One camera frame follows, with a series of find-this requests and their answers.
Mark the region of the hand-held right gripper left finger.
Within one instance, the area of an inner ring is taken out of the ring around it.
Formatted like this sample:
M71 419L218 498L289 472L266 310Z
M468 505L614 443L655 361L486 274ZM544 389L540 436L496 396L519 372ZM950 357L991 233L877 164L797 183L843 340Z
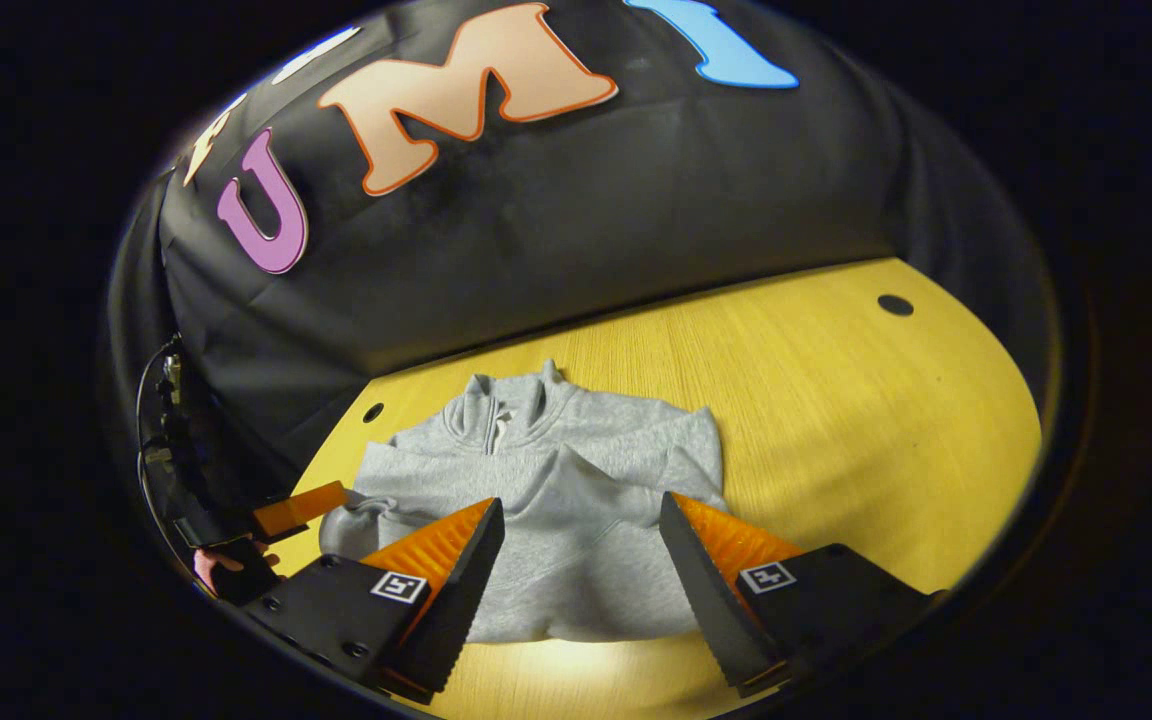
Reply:
M465 647L505 538L503 503L485 498L365 559L324 553L241 607L349 682L429 705Z

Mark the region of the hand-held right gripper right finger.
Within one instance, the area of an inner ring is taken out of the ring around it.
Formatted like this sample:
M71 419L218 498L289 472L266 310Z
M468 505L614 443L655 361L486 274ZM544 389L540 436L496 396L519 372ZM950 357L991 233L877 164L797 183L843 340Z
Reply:
M675 492L662 498L659 530L708 650L742 697L840 674L942 597L846 544L801 550Z

